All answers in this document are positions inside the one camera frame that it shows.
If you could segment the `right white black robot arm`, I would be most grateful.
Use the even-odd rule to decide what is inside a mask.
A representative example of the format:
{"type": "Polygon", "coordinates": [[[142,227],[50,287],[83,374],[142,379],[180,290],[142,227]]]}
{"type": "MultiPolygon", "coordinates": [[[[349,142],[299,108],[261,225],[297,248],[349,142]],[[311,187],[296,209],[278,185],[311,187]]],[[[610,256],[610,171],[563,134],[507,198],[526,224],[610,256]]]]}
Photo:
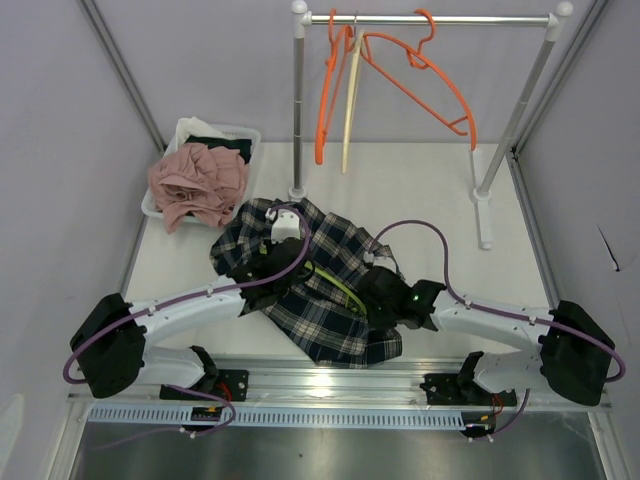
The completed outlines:
{"type": "Polygon", "coordinates": [[[479,403],[491,393],[548,389],[583,406],[599,404],[615,351],[611,338],[578,304],[563,300],[549,311],[485,306],[442,283],[409,286],[375,266],[358,283],[369,326],[464,333],[512,347],[508,354],[470,353],[456,380],[458,395],[479,403]]]}

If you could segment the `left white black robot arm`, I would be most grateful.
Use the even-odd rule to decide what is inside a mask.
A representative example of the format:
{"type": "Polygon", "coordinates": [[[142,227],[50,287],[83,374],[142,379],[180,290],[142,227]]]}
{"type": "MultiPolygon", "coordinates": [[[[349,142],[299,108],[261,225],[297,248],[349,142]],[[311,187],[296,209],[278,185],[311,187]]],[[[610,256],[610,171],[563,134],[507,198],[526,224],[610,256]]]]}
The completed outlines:
{"type": "Polygon", "coordinates": [[[274,305],[302,281],[307,259],[304,241],[289,238],[183,295],[137,304],[119,294],[103,297],[70,341],[79,383],[96,399],[153,385],[163,400],[228,400],[229,389],[204,347],[172,349],[162,341],[274,305]]]}

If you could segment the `navy plaid skirt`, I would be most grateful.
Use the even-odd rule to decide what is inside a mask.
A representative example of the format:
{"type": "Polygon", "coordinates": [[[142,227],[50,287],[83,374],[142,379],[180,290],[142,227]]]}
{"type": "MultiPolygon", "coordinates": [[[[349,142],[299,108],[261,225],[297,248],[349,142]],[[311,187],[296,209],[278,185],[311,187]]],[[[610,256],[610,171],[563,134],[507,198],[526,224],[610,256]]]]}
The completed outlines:
{"type": "MultiPolygon", "coordinates": [[[[353,222],[333,212],[322,212],[307,199],[293,207],[311,230],[310,261],[357,295],[357,284],[368,271],[364,252],[387,245],[353,222]]],[[[318,274],[308,269],[306,273],[303,283],[293,286],[262,313],[315,364],[359,369],[403,353],[402,337],[396,329],[371,329],[365,315],[344,307],[341,291],[318,274]]]]}

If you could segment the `green hanger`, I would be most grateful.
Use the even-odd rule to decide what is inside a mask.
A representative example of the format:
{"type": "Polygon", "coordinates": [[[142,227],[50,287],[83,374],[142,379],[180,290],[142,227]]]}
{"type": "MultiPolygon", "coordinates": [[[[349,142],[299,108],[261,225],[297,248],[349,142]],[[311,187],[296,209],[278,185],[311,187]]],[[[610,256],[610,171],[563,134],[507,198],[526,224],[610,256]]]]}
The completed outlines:
{"type": "Polygon", "coordinates": [[[344,307],[351,311],[352,313],[359,313],[361,315],[366,315],[367,310],[364,303],[360,300],[360,298],[345,284],[343,284],[339,279],[327,273],[320,267],[317,267],[313,262],[307,261],[305,263],[305,268],[310,270],[312,274],[318,274],[321,278],[328,281],[334,287],[336,287],[339,291],[341,291],[344,296],[344,307]]]}

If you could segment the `pink garment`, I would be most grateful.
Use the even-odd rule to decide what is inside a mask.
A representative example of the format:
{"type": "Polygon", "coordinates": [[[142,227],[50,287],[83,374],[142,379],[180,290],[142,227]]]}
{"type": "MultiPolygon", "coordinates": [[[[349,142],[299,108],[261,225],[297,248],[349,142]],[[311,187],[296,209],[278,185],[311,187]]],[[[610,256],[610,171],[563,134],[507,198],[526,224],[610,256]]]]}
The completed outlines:
{"type": "Polygon", "coordinates": [[[250,166],[238,149],[185,143],[148,169],[148,184],[165,230],[188,217],[219,228],[229,224],[249,181],[250,166]]]}

